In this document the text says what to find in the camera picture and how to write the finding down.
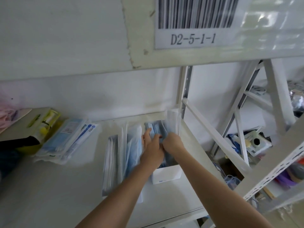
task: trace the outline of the barcode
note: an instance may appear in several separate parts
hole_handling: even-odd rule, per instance
[[[238,1],[158,0],[158,28],[230,28]]]

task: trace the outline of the forearm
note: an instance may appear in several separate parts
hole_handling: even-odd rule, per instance
[[[185,149],[176,152],[174,158],[218,228],[272,227],[249,203],[220,182]]]
[[[130,176],[89,213],[76,228],[126,227],[150,174],[151,171],[145,166],[136,166]]]

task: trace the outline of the purple item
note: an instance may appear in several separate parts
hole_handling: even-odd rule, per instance
[[[286,187],[286,188],[291,188],[292,186],[295,186],[297,184],[296,182],[294,182],[290,179],[290,176],[286,170],[284,170],[282,173],[280,173],[276,177],[276,180],[280,183],[280,185],[282,185],[283,187]]]

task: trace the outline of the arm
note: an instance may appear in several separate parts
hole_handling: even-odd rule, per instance
[[[183,169],[216,227],[272,228],[249,203],[200,165],[184,148],[178,135],[169,133],[163,146]]]
[[[142,136],[145,151],[140,158],[140,164],[75,228],[126,227],[148,177],[164,159],[163,147],[159,145],[160,135],[156,134],[151,141],[150,131],[151,129],[147,130]]]

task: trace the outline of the white cardboard box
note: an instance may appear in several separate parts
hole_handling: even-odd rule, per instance
[[[183,170],[180,165],[174,165],[156,169],[152,174],[152,183],[158,184],[166,181],[179,179]]]

